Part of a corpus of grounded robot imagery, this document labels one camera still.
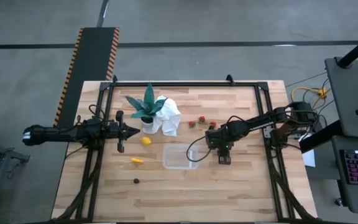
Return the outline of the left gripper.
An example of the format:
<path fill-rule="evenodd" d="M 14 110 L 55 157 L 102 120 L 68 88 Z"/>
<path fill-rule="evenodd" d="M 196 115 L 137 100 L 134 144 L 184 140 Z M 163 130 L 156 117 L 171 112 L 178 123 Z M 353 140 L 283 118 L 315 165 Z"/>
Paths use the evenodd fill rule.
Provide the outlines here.
<path fill-rule="evenodd" d="M 118 139 L 117 151 L 119 153 L 124 153 L 124 139 L 129 139 L 130 137 L 139 134 L 140 132 L 140 129 L 133 128 L 125 124 L 124 127 L 126 132 L 124 133 L 122 122 L 123 115 L 123 111 L 117 111 L 116 119 L 114 121 L 108 121 L 106 126 L 106 139 Z"/>

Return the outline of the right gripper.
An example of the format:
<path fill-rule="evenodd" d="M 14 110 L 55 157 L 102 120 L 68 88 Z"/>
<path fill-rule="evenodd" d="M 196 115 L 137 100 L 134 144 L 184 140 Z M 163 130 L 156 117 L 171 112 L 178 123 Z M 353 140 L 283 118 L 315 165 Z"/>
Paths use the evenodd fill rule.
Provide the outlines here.
<path fill-rule="evenodd" d="M 240 140 L 240 123 L 228 123 L 220 128 L 212 124 L 205 132 L 209 149 L 217 149 L 218 155 L 229 155 L 234 142 Z M 219 156 L 219 164 L 231 165 L 231 157 Z"/>

